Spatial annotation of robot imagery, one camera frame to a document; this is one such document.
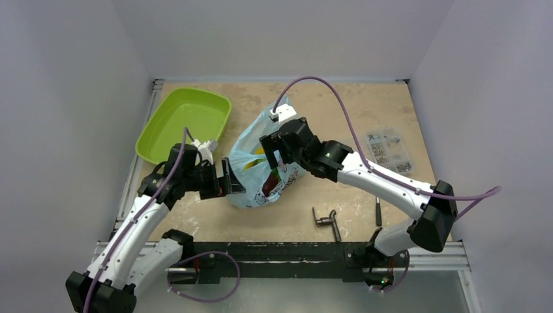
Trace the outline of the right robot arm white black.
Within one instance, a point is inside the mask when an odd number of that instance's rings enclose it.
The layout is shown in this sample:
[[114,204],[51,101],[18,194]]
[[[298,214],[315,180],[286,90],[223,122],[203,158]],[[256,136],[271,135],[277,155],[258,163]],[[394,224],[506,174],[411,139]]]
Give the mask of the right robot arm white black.
[[304,117],[292,119],[260,138],[269,165],[296,163],[314,177],[354,186],[399,208],[407,219],[379,228],[366,248],[370,263],[382,265],[412,247],[442,252],[457,217],[453,188],[411,180],[368,161],[335,140],[320,141]]

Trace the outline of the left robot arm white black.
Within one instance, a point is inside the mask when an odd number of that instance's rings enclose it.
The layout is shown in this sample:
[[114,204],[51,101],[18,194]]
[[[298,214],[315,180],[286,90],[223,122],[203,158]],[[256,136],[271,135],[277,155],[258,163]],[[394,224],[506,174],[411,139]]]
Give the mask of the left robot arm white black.
[[144,257],[148,238],[186,192],[201,199],[245,192],[230,168],[221,160],[222,176],[206,147],[177,143],[168,159],[156,165],[142,180],[138,195],[122,225],[98,258],[82,273],[72,272],[65,283],[76,312],[133,312],[139,292],[172,265],[192,268],[199,279],[202,265],[215,264],[219,251],[196,252],[193,236],[168,230]]

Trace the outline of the red fake apple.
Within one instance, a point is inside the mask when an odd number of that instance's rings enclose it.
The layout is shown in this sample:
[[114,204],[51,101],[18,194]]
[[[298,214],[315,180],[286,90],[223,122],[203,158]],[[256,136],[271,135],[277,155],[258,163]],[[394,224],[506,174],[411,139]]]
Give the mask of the red fake apple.
[[263,186],[262,186],[262,192],[265,197],[269,197],[272,191],[278,186],[278,184],[281,182],[280,174],[278,172],[278,169],[272,169],[271,173],[265,180]]

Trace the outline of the light blue plastic bag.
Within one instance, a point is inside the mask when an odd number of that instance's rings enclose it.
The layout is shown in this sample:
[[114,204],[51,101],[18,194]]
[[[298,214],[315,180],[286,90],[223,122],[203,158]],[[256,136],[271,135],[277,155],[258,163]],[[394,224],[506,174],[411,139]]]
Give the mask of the light blue plastic bag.
[[281,182],[269,197],[265,197],[262,186],[272,171],[267,159],[265,162],[243,171],[245,165],[254,159],[255,150],[261,147],[259,138],[278,130],[278,124],[273,123],[269,118],[269,110],[273,109],[273,106],[274,104],[270,104],[264,108],[257,118],[245,128],[228,155],[230,166],[236,178],[246,189],[245,193],[226,196],[227,200],[235,207],[247,209],[273,203],[279,199],[287,187],[306,174],[306,170],[296,163],[284,164],[280,159],[279,152],[276,151],[275,156],[278,161],[278,167],[276,168],[280,174]]

